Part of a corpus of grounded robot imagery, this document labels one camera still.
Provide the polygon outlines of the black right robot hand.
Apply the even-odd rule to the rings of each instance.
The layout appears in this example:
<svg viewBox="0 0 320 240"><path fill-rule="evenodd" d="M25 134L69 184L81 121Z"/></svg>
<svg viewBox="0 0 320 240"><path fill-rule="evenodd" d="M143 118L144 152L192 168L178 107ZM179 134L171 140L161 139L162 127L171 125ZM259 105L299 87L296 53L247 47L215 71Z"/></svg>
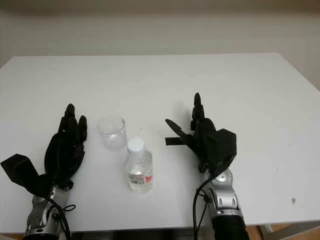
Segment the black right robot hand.
<svg viewBox="0 0 320 240"><path fill-rule="evenodd" d="M211 175L215 175L216 167L213 156L210 154L210 148L215 144L210 142L209 135L215 132L213 122L205 117L204 107L201 96L197 92L194 95L193 109L190 121L190 130L192 134L185 133L182 128L174 121L166 119L167 125L177 134L177 137L166 137L166 146L187 146L199 159L198 169L201 173L209 170Z"/></svg>

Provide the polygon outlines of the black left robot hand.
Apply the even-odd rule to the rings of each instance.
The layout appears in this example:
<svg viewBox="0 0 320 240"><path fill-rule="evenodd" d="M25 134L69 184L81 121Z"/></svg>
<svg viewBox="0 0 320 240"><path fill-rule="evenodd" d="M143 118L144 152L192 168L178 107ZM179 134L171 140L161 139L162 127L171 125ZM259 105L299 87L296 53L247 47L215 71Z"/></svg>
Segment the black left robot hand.
<svg viewBox="0 0 320 240"><path fill-rule="evenodd" d="M61 189L73 188L72 176L80 168L87 139L87 119L75 117L75 106L68 104L56 134L49 142L44 156L45 174Z"/></svg>

